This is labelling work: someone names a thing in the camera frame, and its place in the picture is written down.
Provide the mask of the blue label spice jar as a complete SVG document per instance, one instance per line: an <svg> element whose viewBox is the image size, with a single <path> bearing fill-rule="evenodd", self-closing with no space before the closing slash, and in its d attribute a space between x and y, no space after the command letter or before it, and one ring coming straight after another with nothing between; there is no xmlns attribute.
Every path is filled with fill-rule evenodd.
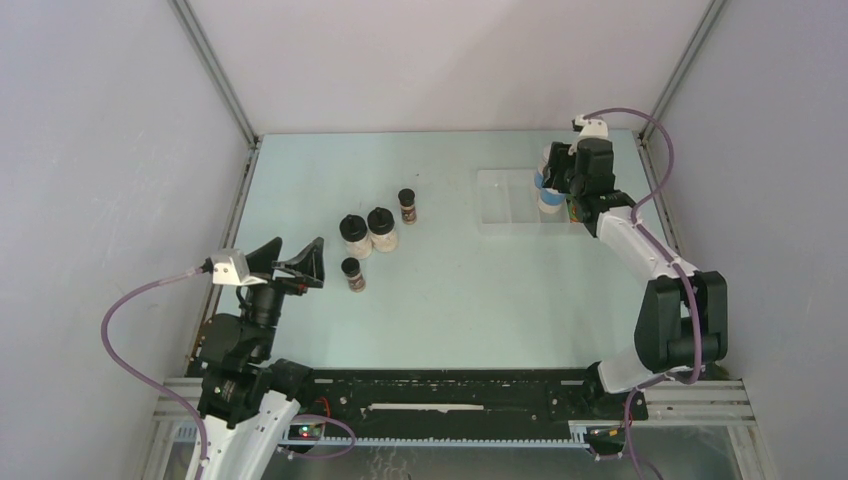
<svg viewBox="0 0 848 480"><path fill-rule="evenodd" d="M566 196L556 190L540 188L538 190L537 206L544 214L556 214L566 204Z"/></svg>
<svg viewBox="0 0 848 480"><path fill-rule="evenodd" d="M534 175L534 184L537 189L542 189L549 177L550 152L551 144L543 148L541 158L537 164L536 173Z"/></svg>

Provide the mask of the black lid salt shaker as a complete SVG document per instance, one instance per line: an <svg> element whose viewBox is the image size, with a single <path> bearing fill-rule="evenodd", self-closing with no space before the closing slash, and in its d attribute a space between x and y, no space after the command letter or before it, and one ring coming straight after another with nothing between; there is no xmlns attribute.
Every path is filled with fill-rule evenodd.
<svg viewBox="0 0 848 480"><path fill-rule="evenodd" d="M399 244L393 213L384 207L375 207L366 218L373 247L381 253L394 251Z"/></svg>
<svg viewBox="0 0 848 480"><path fill-rule="evenodd" d="M373 251L373 243L366 220L355 214L348 214L339 223L339 232L350 257L357 260L368 258Z"/></svg>

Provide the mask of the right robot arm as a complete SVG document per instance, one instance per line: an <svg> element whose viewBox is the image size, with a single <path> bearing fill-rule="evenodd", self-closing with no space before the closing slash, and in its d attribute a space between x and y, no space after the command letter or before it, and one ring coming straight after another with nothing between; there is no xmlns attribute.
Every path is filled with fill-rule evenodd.
<svg viewBox="0 0 848 480"><path fill-rule="evenodd" d="M588 138L545 147L537 173L541 200L568 201L578 223L645 286L631 345L594 365L581 392L583 408L596 418L616 411L621 393L665 375L687 382L729 349L725 278L698 269L654 236L635 201L616 188L613 166L611 141Z"/></svg>

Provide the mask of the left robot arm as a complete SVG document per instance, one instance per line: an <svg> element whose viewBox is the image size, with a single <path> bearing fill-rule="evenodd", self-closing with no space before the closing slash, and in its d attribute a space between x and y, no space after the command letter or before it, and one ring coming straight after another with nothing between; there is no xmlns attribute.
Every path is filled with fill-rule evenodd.
<svg viewBox="0 0 848 480"><path fill-rule="evenodd" d="M202 267L215 285L235 288L239 311L209 318L201 342L199 479L261 478L294 417L315 406L311 368L271 353L285 299L324 285L324 240L287 260L282 245L275 237L248 254L224 249Z"/></svg>

